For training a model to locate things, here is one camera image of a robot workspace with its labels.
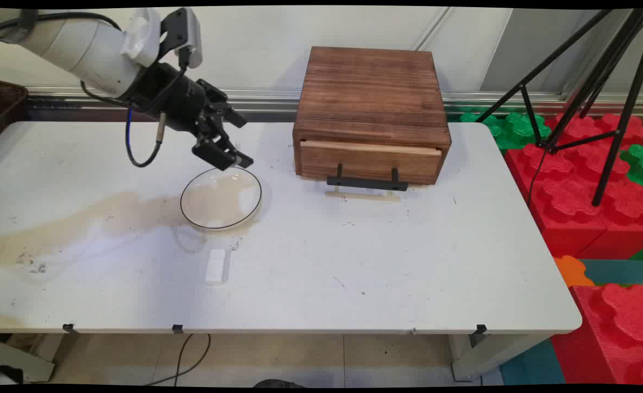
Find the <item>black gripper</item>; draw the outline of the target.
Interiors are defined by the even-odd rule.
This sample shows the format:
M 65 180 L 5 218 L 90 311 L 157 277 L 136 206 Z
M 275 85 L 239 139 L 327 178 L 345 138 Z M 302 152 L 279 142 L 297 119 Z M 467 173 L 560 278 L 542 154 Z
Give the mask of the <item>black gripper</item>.
M 222 90 L 204 79 L 196 82 L 172 65 L 159 62 L 138 73 L 131 86 L 131 105 L 154 119 L 164 112 L 168 127 L 195 133 L 192 154 L 220 171 L 233 166 L 246 169 L 254 164 L 252 157 L 231 143 L 224 129 L 210 130 L 215 121 L 222 119 L 237 128 L 248 121 L 233 109 Z

